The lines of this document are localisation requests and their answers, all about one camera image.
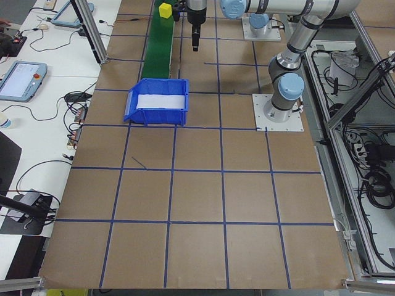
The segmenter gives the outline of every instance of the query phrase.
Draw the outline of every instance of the brown cardboard table surface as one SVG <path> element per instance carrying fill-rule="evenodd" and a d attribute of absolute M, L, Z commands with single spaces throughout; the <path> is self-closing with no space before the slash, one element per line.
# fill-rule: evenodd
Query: brown cardboard table surface
<path fill-rule="evenodd" d="M 118 19 L 149 15 L 123 0 Z M 303 133 L 255 130 L 281 43 L 244 41 L 209 0 L 199 52 L 175 25 L 184 127 L 123 123 L 150 19 L 114 26 L 40 275 L 48 288 L 336 289 L 347 271 L 320 167 Z"/>

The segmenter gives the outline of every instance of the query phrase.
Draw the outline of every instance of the electronic device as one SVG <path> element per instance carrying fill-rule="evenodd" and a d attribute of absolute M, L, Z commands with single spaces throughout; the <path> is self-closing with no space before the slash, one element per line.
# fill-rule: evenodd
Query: electronic device
<path fill-rule="evenodd" d="M 13 38 L 7 35 L 0 35 L 0 58 L 16 57 L 26 40 L 27 37 L 18 33 Z"/>
<path fill-rule="evenodd" d="M 42 232 L 51 211 L 52 196 L 44 196 L 34 189 L 13 199 L 0 194 L 0 206 L 9 209 L 0 234 L 31 234 Z"/>
<path fill-rule="evenodd" d="M 54 10 L 56 5 L 56 0 L 45 0 L 43 9 L 44 10 Z"/>
<path fill-rule="evenodd" d="M 43 63 L 15 61 L 0 81 L 0 101 L 29 101 L 47 73 Z"/>
<path fill-rule="evenodd" d="M 94 10 L 93 3 L 88 3 L 89 9 L 92 12 Z M 60 9 L 60 11 L 52 18 L 51 23 L 55 26 L 79 28 L 81 23 L 75 14 L 74 8 L 70 1 Z"/>

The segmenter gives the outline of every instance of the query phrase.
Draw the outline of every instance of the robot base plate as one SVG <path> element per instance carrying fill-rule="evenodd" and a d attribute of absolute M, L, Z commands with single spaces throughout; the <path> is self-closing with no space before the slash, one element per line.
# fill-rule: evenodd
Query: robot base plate
<path fill-rule="evenodd" d="M 292 113 L 289 120 L 284 123 L 275 123 L 266 117 L 264 114 L 264 107 L 266 102 L 268 102 L 272 96 L 272 94 L 252 95 L 257 131 L 303 131 L 301 114 L 299 112 Z M 297 108 L 298 106 L 295 103 L 293 109 L 296 110 Z"/>
<path fill-rule="evenodd" d="M 271 20 L 271 22 L 272 22 L 272 26 L 277 26 L 277 22 L 275 20 Z M 243 24 L 244 40 L 271 41 L 271 42 L 280 42 L 281 41 L 280 32 L 277 28 L 272 28 L 272 29 L 268 30 L 266 33 L 262 32 L 262 34 L 255 36 L 255 34 L 251 31 L 248 17 L 242 17 L 241 23 Z"/>

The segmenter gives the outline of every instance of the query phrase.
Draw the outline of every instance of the blue cap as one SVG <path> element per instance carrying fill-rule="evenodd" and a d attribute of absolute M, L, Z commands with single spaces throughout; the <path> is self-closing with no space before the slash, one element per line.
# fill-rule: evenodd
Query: blue cap
<path fill-rule="evenodd" d="M 246 11 L 246 0 L 221 0 L 222 13 L 228 19 L 237 19 Z"/>
<path fill-rule="evenodd" d="M 280 94 L 289 101 L 298 99 L 304 89 L 303 79 L 295 73 L 287 73 L 280 78 L 278 83 L 278 90 Z"/>
<path fill-rule="evenodd" d="M 249 24 L 255 29 L 261 29 L 269 22 L 269 16 L 267 14 L 251 14 L 249 16 Z"/>

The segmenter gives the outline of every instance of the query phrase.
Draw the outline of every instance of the metal bracket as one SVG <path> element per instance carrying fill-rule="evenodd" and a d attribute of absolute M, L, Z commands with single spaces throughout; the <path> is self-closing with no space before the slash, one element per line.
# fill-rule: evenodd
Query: metal bracket
<path fill-rule="evenodd" d="M 266 102 L 272 98 L 273 94 L 253 94 L 255 123 L 257 131 L 303 131 L 303 124 L 299 112 L 294 112 L 288 121 L 284 123 L 275 123 L 269 120 L 264 114 Z"/>
<path fill-rule="evenodd" d="M 277 26 L 277 22 L 275 20 L 270 20 L 270 22 L 272 23 L 272 26 Z M 262 30 L 261 33 L 258 33 L 258 35 L 255 35 L 251 31 L 248 17 L 242 17 L 241 23 L 243 24 L 244 40 L 247 40 L 247 41 L 271 41 L 271 42 L 280 42 L 281 41 L 280 31 L 277 28 L 271 28 L 266 31 Z"/>
<path fill-rule="evenodd" d="M 6 279 L 0 281 L 0 292 L 34 289 L 43 286 L 44 280 L 42 277 L 33 277 L 31 279 Z"/>

